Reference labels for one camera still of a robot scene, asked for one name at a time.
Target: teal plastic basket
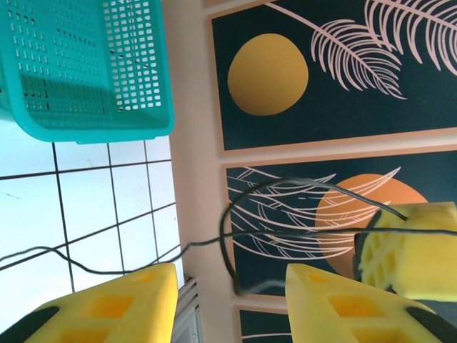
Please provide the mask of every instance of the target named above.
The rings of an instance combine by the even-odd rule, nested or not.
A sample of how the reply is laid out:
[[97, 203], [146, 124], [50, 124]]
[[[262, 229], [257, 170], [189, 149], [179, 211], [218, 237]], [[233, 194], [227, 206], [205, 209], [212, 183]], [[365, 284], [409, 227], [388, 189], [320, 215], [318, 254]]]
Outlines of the teal plastic basket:
[[0, 116], [31, 136], [85, 144], [173, 129], [160, 0], [0, 0], [0, 32]]

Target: yellow sponge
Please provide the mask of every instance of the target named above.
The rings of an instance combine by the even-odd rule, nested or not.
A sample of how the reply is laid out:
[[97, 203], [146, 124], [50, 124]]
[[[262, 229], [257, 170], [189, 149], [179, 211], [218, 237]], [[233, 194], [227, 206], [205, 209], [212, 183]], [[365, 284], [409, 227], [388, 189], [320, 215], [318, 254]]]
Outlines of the yellow sponge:
[[175, 266], [158, 264], [44, 304], [0, 341], [169, 343], [177, 301]]
[[442, 342], [407, 312], [428, 307], [305, 264], [288, 265], [286, 299], [293, 343]]
[[[457, 231], [452, 202], [398, 205], [403, 221], [381, 210], [373, 227]], [[363, 283], [392, 289], [409, 299], [457, 301], [457, 237], [430, 234], [367, 234], [358, 269]]]

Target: beige wall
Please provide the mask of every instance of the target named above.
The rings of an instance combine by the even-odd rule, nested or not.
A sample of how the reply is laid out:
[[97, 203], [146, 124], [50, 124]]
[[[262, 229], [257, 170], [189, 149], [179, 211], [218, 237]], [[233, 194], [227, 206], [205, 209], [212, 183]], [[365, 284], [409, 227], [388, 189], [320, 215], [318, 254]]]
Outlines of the beige wall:
[[[457, 137], [442, 135], [427, 140], [392, 140], [387, 144], [362, 146], [344, 144], [331, 149], [288, 149], [271, 154], [224, 156], [219, 153], [206, 16], [247, 2], [233, 0], [205, 8], [203, 0], [163, 1], [176, 106], [171, 151], [183, 244], [217, 235], [219, 214], [226, 205], [221, 163], [457, 143]], [[236, 341], [235, 304], [269, 305], [234, 299], [218, 245], [191, 250], [184, 259], [184, 270], [198, 278], [206, 343]]]

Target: dark green painting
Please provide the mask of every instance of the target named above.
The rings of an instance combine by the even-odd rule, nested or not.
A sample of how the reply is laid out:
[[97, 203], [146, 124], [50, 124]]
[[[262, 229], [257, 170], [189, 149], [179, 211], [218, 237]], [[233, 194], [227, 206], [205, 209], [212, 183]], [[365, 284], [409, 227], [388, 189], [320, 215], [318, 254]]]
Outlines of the dark green painting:
[[[331, 182], [385, 204], [457, 202], [457, 151], [349, 158], [333, 161], [245, 167], [226, 170], [228, 195], [277, 177], [310, 177]], [[231, 213], [234, 232], [315, 232], [366, 227], [377, 208], [335, 191], [310, 186], [267, 187], [245, 198]], [[246, 289], [267, 279], [284, 280], [287, 264], [299, 262], [353, 278], [353, 236], [307, 239], [269, 235], [236, 237], [234, 260]], [[283, 296], [283, 288], [264, 295]]]
[[287, 314], [240, 309], [242, 343], [292, 343]]
[[224, 149], [457, 126], [456, 0], [278, 0], [212, 19]]

